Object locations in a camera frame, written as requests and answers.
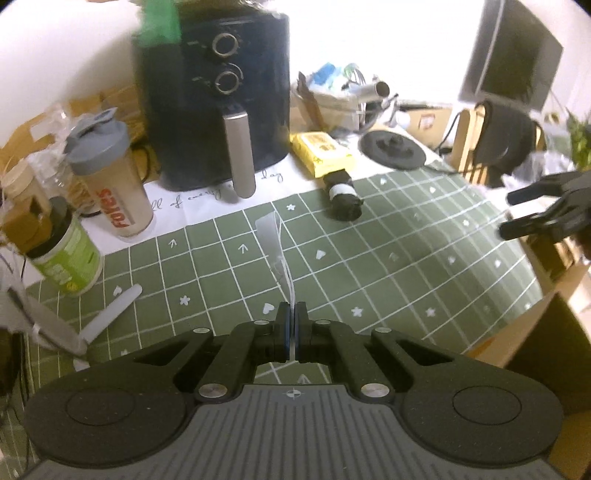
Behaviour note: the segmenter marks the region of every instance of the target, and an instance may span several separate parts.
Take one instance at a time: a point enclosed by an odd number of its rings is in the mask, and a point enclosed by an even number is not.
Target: white wall
[[[552,32],[564,51],[552,90],[579,116],[591,109],[591,17],[572,0],[521,0]],[[555,109],[549,98],[545,109]]]
[[[553,90],[591,109],[591,19],[572,0],[522,0],[564,46]],[[454,102],[484,0],[275,0],[291,17],[292,77],[357,62],[402,98]],[[0,14],[0,145],[51,103],[132,79],[135,5],[16,0]],[[557,108],[551,101],[548,108]]]

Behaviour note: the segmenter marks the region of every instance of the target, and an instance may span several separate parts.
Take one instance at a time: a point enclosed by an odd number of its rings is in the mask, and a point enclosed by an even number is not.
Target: green tablecloth
[[[355,187],[365,205],[354,223],[330,218],[324,192],[303,193],[108,255],[103,277],[79,299],[60,297],[45,281],[29,291],[80,330],[122,290],[142,285],[142,296],[90,345],[91,363],[197,327],[223,335],[240,322],[273,319],[284,297],[253,228],[276,210],[297,300],[307,302],[312,319],[337,319],[363,333],[389,326],[465,352],[541,298],[518,242],[496,236],[501,213],[460,176],[396,171]],[[73,371],[71,357],[36,345],[27,364],[33,390]],[[255,379],[328,380],[326,367],[296,362],[263,365]],[[20,410],[8,412],[1,430],[0,478],[25,465]]]

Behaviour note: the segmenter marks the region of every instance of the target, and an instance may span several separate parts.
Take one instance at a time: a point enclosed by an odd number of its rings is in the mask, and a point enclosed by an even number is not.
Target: gray bottle lid
[[[68,135],[64,153],[74,174],[92,175],[125,155],[129,135],[127,125],[115,119],[116,110],[81,120]]]

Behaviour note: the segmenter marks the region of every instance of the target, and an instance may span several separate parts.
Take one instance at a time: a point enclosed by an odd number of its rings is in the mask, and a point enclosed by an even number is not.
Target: black round base
[[[185,416],[185,400],[170,377],[152,365],[129,362],[91,368],[44,387],[27,404],[25,426],[42,456],[104,468],[158,451]]]
[[[418,143],[389,131],[366,133],[359,141],[359,149],[374,162],[395,170],[416,170],[427,161]]]

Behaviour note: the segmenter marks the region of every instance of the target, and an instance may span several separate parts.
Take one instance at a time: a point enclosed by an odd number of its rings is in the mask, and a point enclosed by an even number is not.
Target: air fryer handle
[[[256,182],[248,113],[244,110],[225,113],[223,123],[234,191],[240,198],[250,198],[255,193]]]

